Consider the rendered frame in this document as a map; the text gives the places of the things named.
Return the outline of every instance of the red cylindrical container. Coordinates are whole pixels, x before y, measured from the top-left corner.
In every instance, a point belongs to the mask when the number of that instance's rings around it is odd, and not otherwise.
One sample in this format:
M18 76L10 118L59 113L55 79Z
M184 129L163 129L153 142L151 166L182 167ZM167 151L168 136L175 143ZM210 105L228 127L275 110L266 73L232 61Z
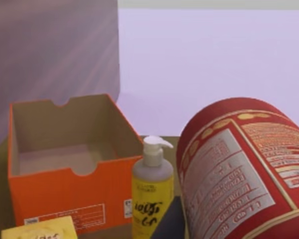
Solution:
M179 139L177 170L193 239L299 239L299 127L275 107L231 98Z

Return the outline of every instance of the small yellow package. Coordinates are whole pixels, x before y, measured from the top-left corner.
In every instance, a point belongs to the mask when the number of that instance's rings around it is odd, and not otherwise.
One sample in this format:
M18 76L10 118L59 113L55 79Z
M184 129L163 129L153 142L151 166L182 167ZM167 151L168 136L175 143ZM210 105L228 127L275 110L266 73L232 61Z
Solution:
M67 216L3 230L1 239L78 239L78 237L71 216Z

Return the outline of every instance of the bottle neck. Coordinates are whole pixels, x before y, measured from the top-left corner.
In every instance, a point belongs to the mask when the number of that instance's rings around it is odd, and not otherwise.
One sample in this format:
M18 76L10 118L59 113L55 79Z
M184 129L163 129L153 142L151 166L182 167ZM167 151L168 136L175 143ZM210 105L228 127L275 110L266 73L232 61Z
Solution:
M163 161L163 150L159 149L155 153L144 153L143 164L147 167L159 167Z

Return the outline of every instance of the bottle label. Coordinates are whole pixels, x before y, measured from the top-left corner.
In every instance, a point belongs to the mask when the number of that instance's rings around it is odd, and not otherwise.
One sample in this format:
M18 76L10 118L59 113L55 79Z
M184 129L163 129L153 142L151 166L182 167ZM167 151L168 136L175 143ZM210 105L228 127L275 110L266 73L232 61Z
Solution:
M150 239L174 198L174 178L148 183L133 176L133 239Z

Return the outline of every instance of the pump bottle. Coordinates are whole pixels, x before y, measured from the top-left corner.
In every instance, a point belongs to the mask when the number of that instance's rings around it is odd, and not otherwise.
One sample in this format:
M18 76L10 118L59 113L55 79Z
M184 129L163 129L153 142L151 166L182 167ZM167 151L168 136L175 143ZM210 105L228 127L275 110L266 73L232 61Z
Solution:
M133 239L150 239L174 197L173 166L164 159L162 147L173 145L147 136L143 158L133 166Z

